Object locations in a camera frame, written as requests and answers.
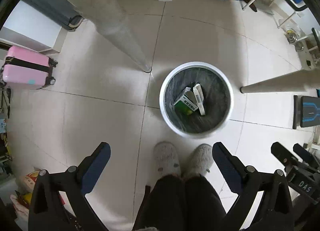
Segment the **white yellow box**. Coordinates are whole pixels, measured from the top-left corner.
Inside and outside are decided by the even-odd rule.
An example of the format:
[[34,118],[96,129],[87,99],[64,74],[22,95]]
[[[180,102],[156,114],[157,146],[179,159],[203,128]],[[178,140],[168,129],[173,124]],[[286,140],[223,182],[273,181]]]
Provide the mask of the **white yellow box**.
[[201,85],[199,83],[196,83],[193,86],[193,93],[196,98],[197,106],[199,108],[201,116],[204,116],[206,114],[205,108],[204,108],[204,95],[202,92]]

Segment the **green white carton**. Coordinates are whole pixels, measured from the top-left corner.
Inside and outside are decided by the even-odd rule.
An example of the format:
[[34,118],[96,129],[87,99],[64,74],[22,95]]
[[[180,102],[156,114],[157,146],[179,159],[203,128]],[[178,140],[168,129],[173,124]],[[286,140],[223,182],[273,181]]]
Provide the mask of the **green white carton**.
[[191,115],[199,108],[190,87],[186,87],[181,92],[179,98],[174,102],[174,108],[184,115]]

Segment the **white trash bin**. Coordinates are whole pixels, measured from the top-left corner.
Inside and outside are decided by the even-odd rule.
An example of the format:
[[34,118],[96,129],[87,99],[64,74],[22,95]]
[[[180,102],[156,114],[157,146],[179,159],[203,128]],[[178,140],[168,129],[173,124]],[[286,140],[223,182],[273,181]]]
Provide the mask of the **white trash bin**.
[[159,108],[169,128],[185,138],[207,138],[229,121],[234,106],[232,86],[217,67],[184,63],[163,81]]

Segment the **right grey slipper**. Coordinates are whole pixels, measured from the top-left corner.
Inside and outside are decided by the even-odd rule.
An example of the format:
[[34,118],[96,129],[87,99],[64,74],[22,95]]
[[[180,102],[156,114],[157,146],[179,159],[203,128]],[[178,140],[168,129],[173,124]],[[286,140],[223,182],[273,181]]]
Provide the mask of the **right grey slipper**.
[[206,176],[210,172],[213,163],[212,146],[208,144],[201,144],[191,155],[184,177],[191,178],[192,176]]

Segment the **grey slipper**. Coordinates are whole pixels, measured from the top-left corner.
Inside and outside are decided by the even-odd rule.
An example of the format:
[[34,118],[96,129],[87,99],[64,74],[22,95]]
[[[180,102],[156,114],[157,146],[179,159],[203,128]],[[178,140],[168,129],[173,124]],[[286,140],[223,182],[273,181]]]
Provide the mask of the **grey slipper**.
[[192,176],[206,176],[210,172],[213,163],[212,146],[208,144],[201,144],[191,155],[184,177],[191,178]]
[[159,177],[168,175],[181,176],[181,167],[176,147],[170,142],[157,143],[153,150]]

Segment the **black blue step board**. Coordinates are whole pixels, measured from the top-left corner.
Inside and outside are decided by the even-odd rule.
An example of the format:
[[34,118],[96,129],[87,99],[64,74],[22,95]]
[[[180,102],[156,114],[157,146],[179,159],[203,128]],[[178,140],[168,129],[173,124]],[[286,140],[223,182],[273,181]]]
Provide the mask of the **black blue step board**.
[[319,97],[293,96],[293,129],[318,126],[319,115]]

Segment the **left grey slipper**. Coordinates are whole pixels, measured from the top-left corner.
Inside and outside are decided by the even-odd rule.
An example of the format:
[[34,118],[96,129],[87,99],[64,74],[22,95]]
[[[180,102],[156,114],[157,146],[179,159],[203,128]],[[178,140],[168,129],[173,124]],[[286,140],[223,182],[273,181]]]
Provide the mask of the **left grey slipper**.
[[168,175],[181,176],[181,167],[176,147],[170,142],[157,143],[153,150],[159,177]]

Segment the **pink suitcase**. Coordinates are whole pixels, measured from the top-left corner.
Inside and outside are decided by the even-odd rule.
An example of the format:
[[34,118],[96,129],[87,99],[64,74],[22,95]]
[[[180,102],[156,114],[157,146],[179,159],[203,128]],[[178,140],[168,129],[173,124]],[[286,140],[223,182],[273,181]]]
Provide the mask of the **pink suitcase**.
[[54,85],[53,68],[58,62],[19,46],[9,48],[1,67],[2,89],[41,89]]

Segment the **dark folded cot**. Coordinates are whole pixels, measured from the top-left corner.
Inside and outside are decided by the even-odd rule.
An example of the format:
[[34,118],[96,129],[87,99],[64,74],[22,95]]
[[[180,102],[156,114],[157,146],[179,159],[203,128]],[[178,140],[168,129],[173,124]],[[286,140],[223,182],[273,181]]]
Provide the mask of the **dark folded cot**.
[[68,0],[22,0],[67,31],[75,31],[84,18]]

